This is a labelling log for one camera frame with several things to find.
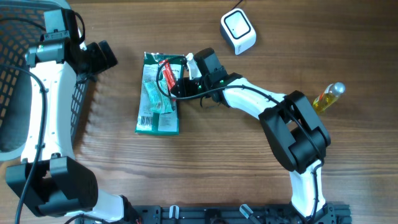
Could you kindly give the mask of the yellow liquid Vim bottle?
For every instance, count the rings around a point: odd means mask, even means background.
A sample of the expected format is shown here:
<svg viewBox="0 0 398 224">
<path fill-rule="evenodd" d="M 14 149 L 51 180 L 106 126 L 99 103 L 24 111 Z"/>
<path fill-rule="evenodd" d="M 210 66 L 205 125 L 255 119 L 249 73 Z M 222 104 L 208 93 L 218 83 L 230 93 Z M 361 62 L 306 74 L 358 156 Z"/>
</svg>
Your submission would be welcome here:
<svg viewBox="0 0 398 224">
<path fill-rule="evenodd" d="M 345 90 L 346 87 L 341 82 L 328 85 L 325 91 L 313 101 L 313 109 L 317 114 L 323 113 L 345 92 Z"/>
</svg>

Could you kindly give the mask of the light teal wipes packet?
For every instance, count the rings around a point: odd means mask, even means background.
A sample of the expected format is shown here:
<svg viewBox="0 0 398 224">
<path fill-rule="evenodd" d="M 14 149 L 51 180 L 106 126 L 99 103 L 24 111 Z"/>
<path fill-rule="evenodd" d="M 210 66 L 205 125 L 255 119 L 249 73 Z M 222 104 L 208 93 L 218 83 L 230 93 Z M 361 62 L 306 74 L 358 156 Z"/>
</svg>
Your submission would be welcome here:
<svg viewBox="0 0 398 224">
<path fill-rule="evenodd" d="M 170 98 L 167 98 L 165 95 L 161 94 L 160 89 L 158 88 L 155 81 L 145 81 L 144 87 L 149 97 L 150 110 L 152 112 L 158 114 L 167 114 L 174 112 L 175 106 L 173 101 Z"/>
</svg>

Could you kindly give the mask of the green 3M glove package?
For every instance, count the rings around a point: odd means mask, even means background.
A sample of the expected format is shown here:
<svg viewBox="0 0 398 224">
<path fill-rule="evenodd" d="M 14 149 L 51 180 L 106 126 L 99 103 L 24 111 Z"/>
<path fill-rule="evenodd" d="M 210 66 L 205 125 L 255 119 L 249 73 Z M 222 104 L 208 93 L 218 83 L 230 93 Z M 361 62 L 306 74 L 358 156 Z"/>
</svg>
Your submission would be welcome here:
<svg viewBox="0 0 398 224">
<path fill-rule="evenodd" d="M 155 81 L 158 88 L 164 93 L 168 93 L 167 84 L 161 79 L 160 71 L 158 71 L 159 62 L 173 55 L 164 55 L 158 53 L 144 54 L 144 64 L 142 70 L 142 86 L 139 111 L 137 115 L 136 133 L 153 134 L 153 135 L 178 135 L 179 119 L 177 102 L 172 100 L 175 106 L 174 112 L 167 114 L 158 114 L 150 110 L 150 101 L 147 91 L 144 87 L 145 81 Z"/>
</svg>

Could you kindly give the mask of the red stick sachet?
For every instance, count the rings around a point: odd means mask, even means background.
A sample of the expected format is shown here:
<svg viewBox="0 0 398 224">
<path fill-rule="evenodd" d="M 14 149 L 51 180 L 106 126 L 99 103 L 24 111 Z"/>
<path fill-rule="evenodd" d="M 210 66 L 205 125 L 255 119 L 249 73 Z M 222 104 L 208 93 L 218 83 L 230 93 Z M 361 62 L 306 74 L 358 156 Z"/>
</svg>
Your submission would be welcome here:
<svg viewBox="0 0 398 224">
<path fill-rule="evenodd" d="M 159 62 L 160 76 L 163 81 L 167 84 L 167 89 L 170 94 L 177 95 L 178 94 L 178 85 L 175 75 L 172 71 L 171 65 L 168 60 L 162 60 Z"/>
</svg>

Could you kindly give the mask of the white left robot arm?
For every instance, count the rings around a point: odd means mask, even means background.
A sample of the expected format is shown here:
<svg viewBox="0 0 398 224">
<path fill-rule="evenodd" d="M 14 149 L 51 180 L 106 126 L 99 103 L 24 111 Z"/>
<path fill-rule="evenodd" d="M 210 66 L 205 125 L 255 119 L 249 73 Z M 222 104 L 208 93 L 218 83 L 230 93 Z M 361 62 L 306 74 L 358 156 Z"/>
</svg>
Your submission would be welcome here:
<svg viewBox="0 0 398 224">
<path fill-rule="evenodd" d="M 94 173 L 75 160 L 71 139 L 75 87 L 115 66 L 116 57 L 106 41 L 85 45 L 79 13 L 54 9 L 44 20 L 45 33 L 25 55 L 33 80 L 29 130 L 6 183 L 37 217 L 134 223 L 139 215 L 127 198 L 99 189 Z"/>
</svg>

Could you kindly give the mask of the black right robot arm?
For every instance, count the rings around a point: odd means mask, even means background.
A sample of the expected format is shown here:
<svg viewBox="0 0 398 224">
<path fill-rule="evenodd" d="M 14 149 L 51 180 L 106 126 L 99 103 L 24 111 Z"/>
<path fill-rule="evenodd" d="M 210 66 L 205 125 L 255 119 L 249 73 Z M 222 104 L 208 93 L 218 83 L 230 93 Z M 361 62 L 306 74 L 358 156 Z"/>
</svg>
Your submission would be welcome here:
<svg viewBox="0 0 398 224">
<path fill-rule="evenodd" d="M 228 73 L 212 48 L 171 60 L 180 61 L 188 77 L 180 77 L 168 96 L 211 98 L 258 119 L 274 157 L 290 173 L 291 204 L 298 216 L 307 223 L 325 216 L 320 174 L 331 139 L 307 97 L 300 91 L 273 93 Z"/>
</svg>

